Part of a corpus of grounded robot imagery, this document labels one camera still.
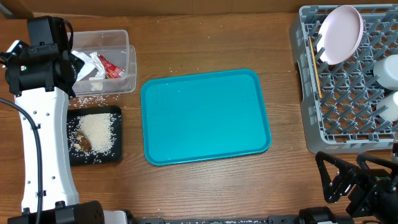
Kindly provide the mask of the red snack wrapper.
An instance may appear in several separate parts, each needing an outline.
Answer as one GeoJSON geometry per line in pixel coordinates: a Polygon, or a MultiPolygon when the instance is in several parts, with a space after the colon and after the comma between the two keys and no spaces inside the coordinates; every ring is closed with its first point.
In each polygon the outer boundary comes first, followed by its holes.
{"type": "Polygon", "coordinates": [[[105,75],[108,79],[124,78],[126,76],[123,69],[114,65],[102,55],[98,55],[98,58],[105,69],[105,75]]]}

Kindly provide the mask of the large white plate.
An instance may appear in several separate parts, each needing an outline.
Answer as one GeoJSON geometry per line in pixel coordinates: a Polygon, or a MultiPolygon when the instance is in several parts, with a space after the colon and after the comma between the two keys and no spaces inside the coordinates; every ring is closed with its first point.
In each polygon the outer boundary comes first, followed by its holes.
{"type": "Polygon", "coordinates": [[[350,58],[358,48],[364,31],[360,13],[350,5],[337,7],[329,13],[318,32],[317,51],[325,49],[320,60],[336,65],[350,58]]]}

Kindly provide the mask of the grey shallow bowl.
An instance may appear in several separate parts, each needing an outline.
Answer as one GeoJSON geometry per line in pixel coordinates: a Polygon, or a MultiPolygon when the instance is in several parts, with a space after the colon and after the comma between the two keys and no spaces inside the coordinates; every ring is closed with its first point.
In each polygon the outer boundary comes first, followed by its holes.
{"type": "Polygon", "coordinates": [[[373,75],[378,76],[378,84],[389,90],[397,90],[397,58],[398,55],[390,55],[374,65],[373,75]]]}

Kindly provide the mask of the white paper cup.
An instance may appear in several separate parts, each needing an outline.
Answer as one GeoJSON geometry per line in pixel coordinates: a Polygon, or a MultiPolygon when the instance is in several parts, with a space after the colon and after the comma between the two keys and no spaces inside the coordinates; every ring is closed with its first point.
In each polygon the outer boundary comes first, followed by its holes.
{"type": "Polygon", "coordinates": [[[379,113],[379,116],[382,119],[390,122],[397,121],[398,117],[397,99],[398,99],[398,92],[395,91],[390,95],[388,95],[387,97],[385,97],[377,104],[376,106],[377,110],[382,109],[384,106],[386,106],[386,109],[379,113]]]}

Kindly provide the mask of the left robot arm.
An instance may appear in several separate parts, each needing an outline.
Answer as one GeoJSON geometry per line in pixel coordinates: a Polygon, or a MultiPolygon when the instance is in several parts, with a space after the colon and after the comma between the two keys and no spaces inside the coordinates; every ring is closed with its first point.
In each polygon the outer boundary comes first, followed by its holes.
{"type": "Polygon", "coordinates": [[[132,223],[129,211],[103,210],[98,201],[79,202],[67,146],[67,108],[84,61],[70,43],[29,46],[15,41],[1,53],[11,107],[21,118],[25,188],[22,215],[9,223],[132,223]]]}

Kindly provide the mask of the brown food scrap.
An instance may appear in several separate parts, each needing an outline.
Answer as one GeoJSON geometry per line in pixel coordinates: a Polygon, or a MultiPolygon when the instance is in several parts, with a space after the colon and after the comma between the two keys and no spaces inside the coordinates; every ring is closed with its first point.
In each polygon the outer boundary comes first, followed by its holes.
{"type": "Polygon", "coordinates": [[[75,143],[75,147],[83,152],[90,152],[92,150],[91,143],[89,139],[85,136],[84,133],[78,132],[76,134],[76,140],[78,141],[75,143]]]}

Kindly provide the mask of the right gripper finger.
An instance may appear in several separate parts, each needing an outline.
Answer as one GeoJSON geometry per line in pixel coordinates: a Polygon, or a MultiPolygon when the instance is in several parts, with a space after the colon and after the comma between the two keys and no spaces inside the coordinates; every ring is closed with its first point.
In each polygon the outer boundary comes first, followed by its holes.
{"type": "Polygon", "coordinates": [[[367,162],[374,163],[386,168],[391,169],[391,171],[397,171],[397,162],[387,161],[385,159],[380,159],[378,157],[373,157],[368,154],[361,153],[357,156],[356,162],[358,163],[361,169],[369,169],[367,162]]]}
{"type": "Polygon", "coordinates": [[[335,203],[340,197],[347,196],[356,184],[359,167],[322,151],[317,152],[315,160],[320,172],[325,201],[335,203]],[[338,169],[333,179],[326,168],[326,162],[338,169]]]}

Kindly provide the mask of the white napkin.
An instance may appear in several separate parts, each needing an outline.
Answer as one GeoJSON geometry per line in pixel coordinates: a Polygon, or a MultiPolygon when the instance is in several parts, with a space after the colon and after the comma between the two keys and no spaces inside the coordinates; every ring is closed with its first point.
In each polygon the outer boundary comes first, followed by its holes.
{"type": "Polygon", "coordinates": [[[92,94],[93,92],[102,91],[105,79],[105,68],[99,59],[97,52],[87,55],[84,52],[72,50],[72,54],[84,62],[77,75],[76,83],[73,90],[79,95],[92,94]]]}

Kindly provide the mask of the wooden chopstick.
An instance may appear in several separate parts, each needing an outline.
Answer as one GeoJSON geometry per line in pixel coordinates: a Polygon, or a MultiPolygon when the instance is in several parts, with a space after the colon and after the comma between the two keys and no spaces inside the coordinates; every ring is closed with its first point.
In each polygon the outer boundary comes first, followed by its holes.
{"type": "Polygon", "coordinates": [[[311,37],[308,37],[308,42],[309,42],[309,46],[310,46],[310,53],[312,56],[312,63],[313,63],[313,67],[314,67],[314,74],[315,74],[315,81],[317,84],[318,97],[319,97],[319,99],[321,99],[322,98],[322,90],[320,87],[320,80],[319,80],[318,70],[317,70],[317,61],[315,60],[315,54],[313,51],[313,44],[312,44],[311,37]]]}

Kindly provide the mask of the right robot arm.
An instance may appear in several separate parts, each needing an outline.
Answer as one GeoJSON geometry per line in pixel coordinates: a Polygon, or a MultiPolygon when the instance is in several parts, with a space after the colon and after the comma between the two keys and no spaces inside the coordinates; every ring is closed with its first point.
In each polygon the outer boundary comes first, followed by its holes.
{"type": "Polygon", "coordinates": [[[377,223],[397,223],[397,162],[359,154],[357,165],[317,152],[315,156],[324,199],[350,200],[348,217],[336,217],[328,207],[301,209],[295,223],[353,223],[354,218],[377,218],[377,223]]]}

